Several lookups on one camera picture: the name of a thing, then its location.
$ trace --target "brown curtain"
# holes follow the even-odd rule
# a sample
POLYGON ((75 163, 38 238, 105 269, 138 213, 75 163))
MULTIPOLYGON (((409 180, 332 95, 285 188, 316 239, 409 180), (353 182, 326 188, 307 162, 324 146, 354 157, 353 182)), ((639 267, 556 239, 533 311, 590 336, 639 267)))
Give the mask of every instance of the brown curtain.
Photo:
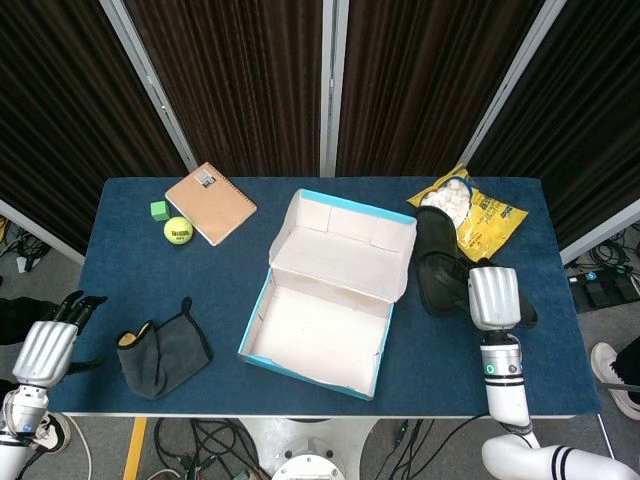
POLYGON ((451 169, 542 0, 352 0, 338 175, 451 169))
POLYGON ((570 0, 469 163, 542 179, 561 248, 640 198, 640 3, 570 0))
POLYGON ((129 0, 198 162, 317 175, 322 0, 129 0))
POLYGON ((186 172, 98 2, 0 3, 0 198, 84 252, 109 177, 186 172))

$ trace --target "robotic arm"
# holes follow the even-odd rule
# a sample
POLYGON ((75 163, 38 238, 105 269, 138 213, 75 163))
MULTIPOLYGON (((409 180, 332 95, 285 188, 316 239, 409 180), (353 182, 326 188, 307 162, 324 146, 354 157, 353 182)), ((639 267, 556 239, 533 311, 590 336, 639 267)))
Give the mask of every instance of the robotic arm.
POLYGON ((527 407, 520 342, 509 333, 520 321, 515 270, 474 268, 468 287, 471 318, 484 332, 480 350, 489 413, 509 432, 482 447, 489 473, 500 480, 639 480, 611 458, 563 446, 540 448, 527 407))
POLYGON ((47 391, 67 374, 76 337, 106 297, 69 295, 51 320, 35 322, 24 341, 13 375, 20 386, 9 392, 0 416, 0 480, 14 480, 33 453, 40 421, 47 412, 47 391))

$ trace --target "spiral notebook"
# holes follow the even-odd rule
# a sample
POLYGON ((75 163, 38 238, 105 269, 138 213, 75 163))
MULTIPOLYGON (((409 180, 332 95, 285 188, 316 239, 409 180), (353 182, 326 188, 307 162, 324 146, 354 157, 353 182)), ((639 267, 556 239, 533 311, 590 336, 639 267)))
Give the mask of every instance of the spiral notebook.
POLYGON ((256 205, 209 163, 167 190, 165 197, 214 246, 256 211, 256 205))

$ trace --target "blue tablecloth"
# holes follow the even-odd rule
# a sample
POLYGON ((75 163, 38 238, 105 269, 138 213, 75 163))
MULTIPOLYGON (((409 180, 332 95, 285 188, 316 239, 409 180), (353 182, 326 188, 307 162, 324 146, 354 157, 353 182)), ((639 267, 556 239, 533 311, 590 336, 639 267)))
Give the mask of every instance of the blue tablecloth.
MULTIPOLYGON (((469 318, 429 316, 413 269, 396 304, 375 398, 364 401, 243 363, 236 351, 268 270, 268 250, 298 188, 412 214, 406 199, 427 177, 235 178, 257 212, 220 246, 200 235, 184 246, 164 239, 149 203, 164 198, 175 178, 106 182, 80 287, 109 300, 79 337, 75 360, 107 355, 104 365, 66 378, 51 408, 125 414, 466 416, 487 410, 479 343, 469 318), (133 394, 120 371, 115 340, 147 320, 162 322, 193 299, 192 313, 215 358, 158 400, 133 394)), ((569 287, 540 182, 476 178, 481 191, 529 211, 493 260, 517 269, 539 314, 533 330, 516 329, 532 414, 599 411, 569 287)))

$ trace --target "tennis ball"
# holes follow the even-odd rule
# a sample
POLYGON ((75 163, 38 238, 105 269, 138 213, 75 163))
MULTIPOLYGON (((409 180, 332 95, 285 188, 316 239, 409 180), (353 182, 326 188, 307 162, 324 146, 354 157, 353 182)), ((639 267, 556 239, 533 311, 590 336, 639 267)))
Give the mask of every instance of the tennis ball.
POLYGON ((184 217, 173 217, 164 224, 164 236, 175 245, 182 245, 191 240, 193 226, 184 217))

